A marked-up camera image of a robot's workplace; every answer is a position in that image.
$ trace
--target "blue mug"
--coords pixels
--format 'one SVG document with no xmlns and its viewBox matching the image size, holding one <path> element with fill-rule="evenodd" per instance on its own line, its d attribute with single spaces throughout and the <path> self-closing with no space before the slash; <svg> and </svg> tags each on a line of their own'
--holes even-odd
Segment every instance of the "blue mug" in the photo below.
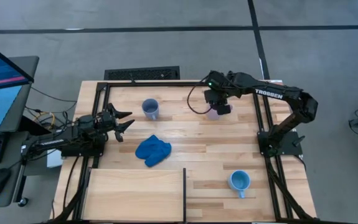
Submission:
<svg viewBox="0 0 358 224">
<path fill-rule="evenodd" d="M 251 185 L 251 178 L 245 171 L 236 170 L 228 177 L 228 184 L 231 189 L 238 191 L 239 198 L 245 198 L 245 189 Z"/>
<path fill-rule="evenodd" d="M 147 118 L 156 120 L 159 115 L 158 101 L 154 99 L 147 99 L 143 102 L 141 107 Z"/>
</svg>

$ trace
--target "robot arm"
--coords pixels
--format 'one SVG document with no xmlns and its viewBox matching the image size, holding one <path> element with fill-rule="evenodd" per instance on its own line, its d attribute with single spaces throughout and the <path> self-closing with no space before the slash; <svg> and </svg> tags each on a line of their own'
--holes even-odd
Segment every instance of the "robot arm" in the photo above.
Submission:
<svg viewBox="0 0 358 224">
<path fill-rule="evenodd" d="M 274 125 L 269 130 L 265 142 L 267 142 L 267 147 L 272 149 L 279 148 L 284 135 L 299 123 L 311 122 L 316 117 L 317 101 L 310 94 L 296 87 L 259 81 L 242 72 L 229 72 L 225 76 L 223 73 L 211 71 L 205 82 L 210 88 L 204 92 L 205 100 L 219 115 L 231 112 L 230 106 L 227 104 L 227 98 L 231 96 L 241 98 L 242 95 L 256 93 L 286 101 L 292 109 L 292 114 L 281 124 Z M 274 156 L 276 152 L 277 150 L 270 152 L 269 156 Z"/>
<path fill-rule="evenodd" d="M 117 119 L 131 115 L 132 112 L 119 112 L 111 103 L 96 117 L 85 115 L 73 125 L 65 126 L 60 132 L 30 136 L 22 145 L 22 155 L 31 158 L 49 149 L 58 149 L 61 156 L 101 156 L 109 131 L 115 131 L 115 138 L 123 142 L 122 133 L 134 120 L 118 124 Z"/>
</svg>

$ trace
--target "wooden tabletop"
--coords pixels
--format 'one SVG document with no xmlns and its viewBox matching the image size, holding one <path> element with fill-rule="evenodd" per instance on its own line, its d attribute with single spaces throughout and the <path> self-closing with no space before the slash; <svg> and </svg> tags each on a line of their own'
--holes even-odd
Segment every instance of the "wooden tabletop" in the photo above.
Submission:
<svg viewBox="0 0 358 224">
<path fill-rule="evenodd" d="M 75 110 L 76 118 L 92 113 L 96 85 L 97 81 L 82 82 Z M 188 222 L 275 221 L 265 161 L 259 153 L 257 143 L 258 124 L 252 95 L 242 96 L 241 99 L 231 97 L 228 102 L 233 106 L 232 112 L 218 121 L 209 121 L 206 115 L 195 114 L 188 108 L 186 98 L 190 89 L 167 86 L 112 87 L 110 102 L 114 107 L 119 111 L 133 112 L 120 122 L 129 119 L 136 121 L 123 134 L 123 143 L 115 140 L 113 132 L 109 133 L 110 140 L 100 158 L 99 168 L 182 170 L 185 167 Z M 207 109 L 202 92 L 205 89 L 206 87 L 197 87 L 192 93 L 190 104 L 197 111 Z M 148 120 L 142 112 L 141 104 L 147 98 L 154 98 L 159 102 L 160 115 L 157 121 Z M 275 123 L 280 123 L 290 114 L 286 102 L 274 99 L 269 99 L 269 102 Z M 260 106 L 266 121 L 263 103 Z M 147 168 L 144 160 L 138 159 L 134 152 L 138 144 L 152 134 L 171 143 L 172 152 L 158 165 Z M 293 156 L 281 158 L 288 190 L 304 210 L 315 217 L 302 163 Z M 68 158 L 62 165 L 54 198 L 56 214 L 62 211 L 65 187 L 74 160 L 75 158 Z M 81 163 L 82 158 L 73 170 L 67 194 L 68 202 L 77 189 Z M 247 171 L 251 177 L 245 199 L 239 199 L 227 185 L 227 177 L 237 169 Z M 278 189 L 277 192 L 281 216 L 285 217 L 282 195 Z"/>
<path fill-rule="evenodd" d="M 83 219 L 182 222 L 183 170 L 92 169 Z"/>
</svg>

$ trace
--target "concrete floor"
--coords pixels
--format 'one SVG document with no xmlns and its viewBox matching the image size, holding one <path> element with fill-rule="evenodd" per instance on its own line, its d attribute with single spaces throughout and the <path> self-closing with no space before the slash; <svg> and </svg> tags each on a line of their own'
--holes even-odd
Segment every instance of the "concrete floor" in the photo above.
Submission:
<svg viewBox="0 0 358 224">
<path fill-rule="evenodd" d="M 358 25 L 358 1 L 254 2 L 261 26 Z M 0 0 L 0 29 L 250 24 L 241 0 Z M 263 31 L 261 37 L 271 78 L 319 101 L 316 120 L 297 128 L 306 135 L 304 160 L 319 218 L 358 223 L 358 136 L 347 126 L 358 109 L 358 30 Z M 82 80 L 101 80 L 112 68 L 179 65 L 182 78 L 202 78 L 211 69 L 261 78 L 252 31 L 0 34 L 0 51 L 38 55 L 34 86 L 65 99 L 76 99 Z M 27 105 L 54 111 L 70 106 L 34 91 Z M 29 177 L 24 195 L 31 203 L 0 208 L 0 223 L 48 219 L 58 175 L 56 169 Z"/>
</svg>

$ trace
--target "wooden table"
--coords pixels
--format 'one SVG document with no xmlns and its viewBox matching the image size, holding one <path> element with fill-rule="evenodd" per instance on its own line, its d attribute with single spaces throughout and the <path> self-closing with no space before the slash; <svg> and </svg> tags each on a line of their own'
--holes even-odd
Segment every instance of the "wooden table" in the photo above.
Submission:
<svg viewBox="0 0 358 224">
<path fill-rule="evenodd" d="M 92 113 L 96 85 L 96 81 L 82 82 L 75 117 Z M 191 105 L 197 111 L 207 108 L 202 93 L 206 88 L 197 87 L 192 93 Z M 141 141 L 155 134 L 172 144 L 172 153 L 151 169 L 187 169 L 188 222 L 275 221 L 265 161 L 259 153 L 257 143 L 258 124 L 252 95 L 242 96 L 241 99 L 231 97 L 228 102 L 233 105 L 233 111 L 218 121 L 209 121 L 205 115 L 195 114 L 188 108 L 186 98 L 190 89 L 167 86 L 112 87 L 110 102 L 115 108 L 133 112 L 121 122 L 128 119 L 136 121 L 124 133 L 123 143 L 118 143 L 113 132 L 110 132 L 110 140 L 100 158 L 99 168 L 147 169 L 144 161 L 138 159 L 134 152 Z M 147 98 L 159 101 L 158 121 L 147 120 L 141 110 L 141 104 Z M 269 101 L 275 123 L 280 123 L 290 114 L 286 102 L 274 99 Z M 266 121 L 263 103 L 260 106 Z M 54 198 L 56 214 L 62 210 L 64 191 L 74 159 L 68 158 L 62 165 Z M 302 163 L 293 156 L 282 156 L 282 161 L 288 190 L 304 210 L 315 217 Z M 81 163 L 82 158 L 73 170 L 68 202 L 77 189 Z M 227 177 L 237 169 L 247 171 L 252 180 L 245 199 L 239 199 L 227 185 Z M 285 217 L 282 195 L 278 189 L 277 192 L 281 216 Z"/>
</svg>

